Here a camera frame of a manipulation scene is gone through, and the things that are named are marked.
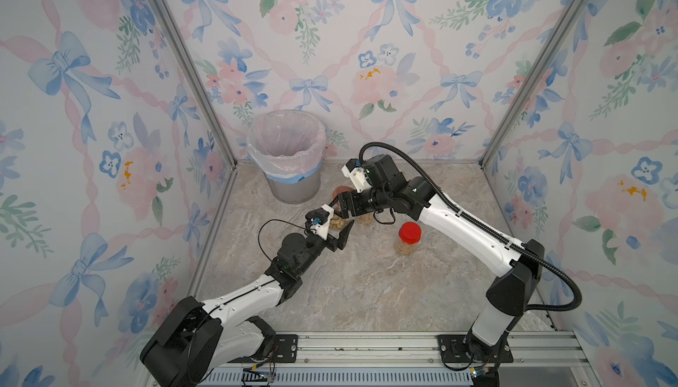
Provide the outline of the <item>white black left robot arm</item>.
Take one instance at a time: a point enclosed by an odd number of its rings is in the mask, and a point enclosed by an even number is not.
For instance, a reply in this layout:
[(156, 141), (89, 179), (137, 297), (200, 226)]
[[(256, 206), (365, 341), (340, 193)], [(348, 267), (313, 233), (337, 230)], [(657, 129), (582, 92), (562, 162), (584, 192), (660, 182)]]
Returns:
[(180, 300), (139, 355), (155, 381), (196, 386), (222, 364), (274, 358), (276, 333), (260, 314), (293, 297), (323, 251), (345, 248), (353, 224), (332, 236), (333, 217), (329, 205), (308, 212), (303, 233), (286, 235), (270, 266), (252, 283), (204, 302), (192, 296)]

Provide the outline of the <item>clear jar with orange lid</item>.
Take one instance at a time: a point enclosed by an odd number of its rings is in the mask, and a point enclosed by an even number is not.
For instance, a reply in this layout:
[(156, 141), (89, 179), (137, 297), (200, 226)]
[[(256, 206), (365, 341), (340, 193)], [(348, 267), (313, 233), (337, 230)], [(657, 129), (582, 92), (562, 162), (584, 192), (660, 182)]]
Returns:
[[(332, 200), (335, 200), (337, 198), (337, 196), (339, 196), (341, 193), (350, 192), (350, 191), (353, 191), (353, 187), (339, 186), (333, 191)], [(329, 228), (333, 231), (340, 232), (342, 229), (344, 229), (346, 226), (348, 226), (351, 221), (354, 220), (354, 217), (348, 217), (347, 219), (342, 219), (338, 215), (339, 210), (341, 210), (341, 206), (338, 203), (335, 203), (333, 205), (333, 209), (335, 210), (335, 214), (334, 214), (333, 218), (330, 220)]]

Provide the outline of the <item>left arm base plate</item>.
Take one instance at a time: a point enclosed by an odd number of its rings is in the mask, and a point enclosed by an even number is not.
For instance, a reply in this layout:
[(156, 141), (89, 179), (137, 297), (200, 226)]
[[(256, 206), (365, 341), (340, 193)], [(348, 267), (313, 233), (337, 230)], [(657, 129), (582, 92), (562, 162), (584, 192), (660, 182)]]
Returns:
[(264, 339), (262, 346), (253, 356), (244, 356), (231, 363), (295, 363), (298, 356), (298, 340), (296, 334), (277, 334)]

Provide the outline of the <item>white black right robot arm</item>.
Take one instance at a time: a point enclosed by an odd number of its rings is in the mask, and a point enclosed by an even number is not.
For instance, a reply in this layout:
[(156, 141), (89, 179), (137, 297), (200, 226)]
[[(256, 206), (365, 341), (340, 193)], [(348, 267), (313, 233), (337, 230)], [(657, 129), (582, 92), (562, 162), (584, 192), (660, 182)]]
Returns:
[(540, 279), (538, 265), (513, 247), (516, 238), (497, 232), (458, 207), (447, 205), (448, 196), (439, 194), (423, 177), (406, 180), (402, 173), (384, 180), (367, 179), (360, 168), (344, 170), (354, 190), (339, 195), (341, 215), (358, 217), (367, 213), (404, 214), (434, 228), (471, 252), (495, 275), (486, 292), (486, 305), (466, 334), (467, 354), (475, 362), (487, 361), (503, 350), (502, 342), (524, 315)]

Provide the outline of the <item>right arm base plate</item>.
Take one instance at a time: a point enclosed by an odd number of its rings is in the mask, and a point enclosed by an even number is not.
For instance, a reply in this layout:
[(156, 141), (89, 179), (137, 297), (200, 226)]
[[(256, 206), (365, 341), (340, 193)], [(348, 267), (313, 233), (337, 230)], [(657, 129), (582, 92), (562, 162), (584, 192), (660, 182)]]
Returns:
[(441, 359), (446, 364), (514, 362), (506, 333), (494, 346), (487, 346), (470, 334), (441, 334), (436, 336), (436, 340)]

